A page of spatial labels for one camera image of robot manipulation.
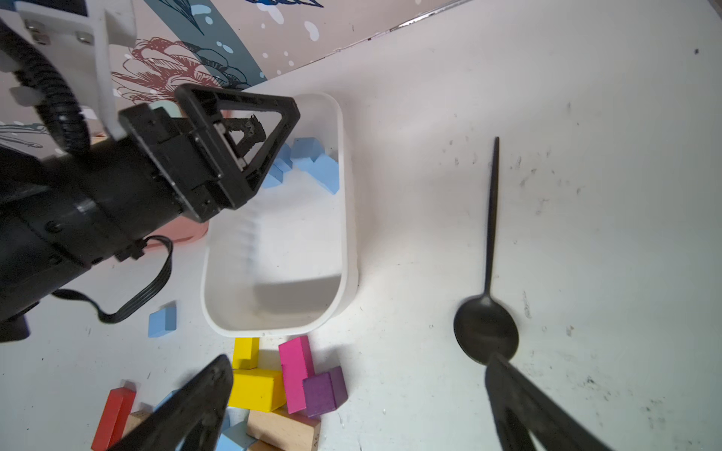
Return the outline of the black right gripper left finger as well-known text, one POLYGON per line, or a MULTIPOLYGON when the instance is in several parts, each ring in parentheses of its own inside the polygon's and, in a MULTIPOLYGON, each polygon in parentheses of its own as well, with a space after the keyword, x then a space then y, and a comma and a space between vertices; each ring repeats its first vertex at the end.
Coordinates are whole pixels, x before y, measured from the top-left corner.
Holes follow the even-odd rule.
POLYGON ((220 354, 113 450, 214 451, 233 385, 231 361, 220 354))

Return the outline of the blue cube block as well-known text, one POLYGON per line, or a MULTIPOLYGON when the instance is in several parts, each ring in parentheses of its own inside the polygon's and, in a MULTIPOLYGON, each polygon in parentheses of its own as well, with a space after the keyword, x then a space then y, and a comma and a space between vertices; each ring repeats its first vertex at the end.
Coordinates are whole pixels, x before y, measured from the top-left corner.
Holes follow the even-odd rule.
POLYGON ((331 195, 340 191, 340 166, 327 154, 321 154, 308 169, 308 174, 331 195))
POLYGON ((302 171, 309 171, 310 167, 313 167, 323 154, 325 154, 325 148, 315 137, 297 138, 291 146, 293 167, 302 171))
POLYGON ((264 179, 261 187, 264 189, 280 186, 284 182, 286 173, 293 170, 293 161, 291 160, 291 147, 284 144, 278 152, 278 156, 274 160, 273 165, 264 179))

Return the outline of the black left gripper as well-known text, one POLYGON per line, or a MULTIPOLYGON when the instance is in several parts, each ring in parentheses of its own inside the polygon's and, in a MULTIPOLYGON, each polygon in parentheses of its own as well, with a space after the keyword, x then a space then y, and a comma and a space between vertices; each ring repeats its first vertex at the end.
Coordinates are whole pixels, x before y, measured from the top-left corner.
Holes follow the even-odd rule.
POLYGON ((133 143, 172 189, 182 214, 205 223, 257 195, 300 120, 291 97, 184 84, 174 93, 187 118, 139 104, 118 113, 133 143))

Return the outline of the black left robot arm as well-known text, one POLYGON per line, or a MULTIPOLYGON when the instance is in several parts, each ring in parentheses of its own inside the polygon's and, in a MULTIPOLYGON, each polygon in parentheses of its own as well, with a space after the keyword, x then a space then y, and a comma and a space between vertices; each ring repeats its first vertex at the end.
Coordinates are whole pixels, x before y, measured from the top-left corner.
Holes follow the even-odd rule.
POLYGON ((120 111, 127 135, 44 160, 1 151, 1 338, 26 339, 26 314, 107 259, 139 259, 179 217, 203 224, 261 189, 300 118, 290 97, 185 84, 184 111, 120 111))

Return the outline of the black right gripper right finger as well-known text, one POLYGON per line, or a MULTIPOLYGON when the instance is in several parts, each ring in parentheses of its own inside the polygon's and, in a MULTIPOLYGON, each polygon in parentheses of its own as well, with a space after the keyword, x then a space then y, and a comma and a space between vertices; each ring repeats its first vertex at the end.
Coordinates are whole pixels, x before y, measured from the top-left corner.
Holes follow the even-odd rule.
POLYGON ((485 386, 503 450, 607 450, 502 355, 491 357, 485 386))

